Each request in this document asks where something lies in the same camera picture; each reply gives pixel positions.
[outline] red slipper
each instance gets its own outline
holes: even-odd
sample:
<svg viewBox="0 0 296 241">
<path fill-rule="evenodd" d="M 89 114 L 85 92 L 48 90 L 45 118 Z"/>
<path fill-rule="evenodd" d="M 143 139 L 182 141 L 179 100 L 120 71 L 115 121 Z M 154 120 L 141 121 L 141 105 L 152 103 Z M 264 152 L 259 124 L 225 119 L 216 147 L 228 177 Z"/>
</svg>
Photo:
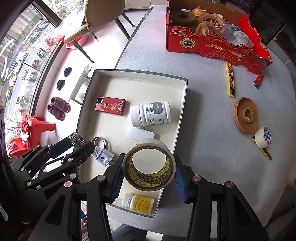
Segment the red slipper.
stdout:
<svg viewBox="0 0 296 241">
<path fill-rule="evenodd" d="M 62 112 L 60 109 L 56 108 L 53 104 L 47 105 L 47 110 L 49 113 L 53 114 L 55 118 L 58 120 L 63 120 L 64 118 L 64 112 Z"/>
<path fill-rule="evenodd" d="M 52 97 L 52 104 L 62 112 L 69 112 L 70 110 L 69 103 L 60 97 Z"/>
</svg>

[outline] jeans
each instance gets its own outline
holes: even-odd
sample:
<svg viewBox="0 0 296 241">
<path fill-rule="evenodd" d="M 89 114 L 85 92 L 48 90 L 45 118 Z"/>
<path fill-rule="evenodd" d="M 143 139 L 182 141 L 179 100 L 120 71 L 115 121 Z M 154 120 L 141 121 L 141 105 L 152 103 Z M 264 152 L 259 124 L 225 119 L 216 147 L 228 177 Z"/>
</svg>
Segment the jeans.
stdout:
<svg viewBox="0 0 296 241">
<path fill-rule="evenodd" d="M 114 241 L 144 241 L 146 235 L 146 230 L 137 229 L 126 224 L 122 224 L 118 229 L 112 232 Z M 163 235 L 161 241 L 185 241 L 185 237 Z"/>
</svg>

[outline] red stool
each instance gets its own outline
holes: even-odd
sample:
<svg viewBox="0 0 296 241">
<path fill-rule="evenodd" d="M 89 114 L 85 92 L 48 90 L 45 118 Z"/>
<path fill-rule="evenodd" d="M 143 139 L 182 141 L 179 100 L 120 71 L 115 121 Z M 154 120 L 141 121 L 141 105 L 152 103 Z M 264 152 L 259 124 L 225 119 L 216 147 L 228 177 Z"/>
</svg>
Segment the red stool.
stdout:
<svg viewBox="0 0 296 241">
<path fill-rule="evenodd" d="M 9 153 L 11 157 L 20 157 L 27 151 L 39 145 L 39 136 L 41 132 L 54 131 L 56 129 L 55 123 L 44 121 L 44 116 L 30 116 L 28 117 L 28 125 L 30 126 L 30 147 L 25 148 L 22 144 L 22 138 L 11 140 L 10 143 L 16 142 L 17 149 Z"/>
</svg>

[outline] barcode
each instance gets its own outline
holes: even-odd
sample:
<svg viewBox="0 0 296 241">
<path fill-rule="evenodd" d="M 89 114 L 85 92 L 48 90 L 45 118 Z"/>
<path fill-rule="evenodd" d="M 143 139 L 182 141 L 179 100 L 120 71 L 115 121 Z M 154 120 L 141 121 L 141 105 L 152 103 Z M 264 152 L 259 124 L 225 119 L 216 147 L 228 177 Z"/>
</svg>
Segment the barcode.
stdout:
<svg viewBox="0 0 296 241">
<path fill-rule="evenodd" d="M 123 101 L 120 101 L 118 105 L 118 110 L 117 110 L 118 113 L 121 112 L 122 104 L 123 104 Z"/>
</svg>

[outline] cardboard box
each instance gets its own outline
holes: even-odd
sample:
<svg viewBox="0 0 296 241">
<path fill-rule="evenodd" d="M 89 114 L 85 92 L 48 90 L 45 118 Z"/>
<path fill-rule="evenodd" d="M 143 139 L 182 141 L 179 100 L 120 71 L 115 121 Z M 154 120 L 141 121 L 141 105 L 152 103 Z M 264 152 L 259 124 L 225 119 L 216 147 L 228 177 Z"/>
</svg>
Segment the cardboard box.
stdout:
<svg viewBox="0 0 296 241">
<path fill-rule="evenodd" d="M 200 35 L 190 31 L 189 27 L 170 25 L 170 12 L 181 9 L 205 9 L 207 13 L 223 15 L 229 24 L 240 27 L 250 38 L 254 46 L 252 49 L 244 45 L 233 45 L 220 35 L 209 33 Z M 250 25 L 249 19 L 237 10 L 230 10 L 224 4 L 211 3 L 205 0 L 171 0 L 167 1 L 166 14 L 166 48 L 170 52 L 185 53 L 191 51 L 208 58 L 223 59 L 233 65 L 243 65 L 248 71 L 258 74 L 272 64 L 267 47 L 261 45 L 261 37 Z"/>
</svg>

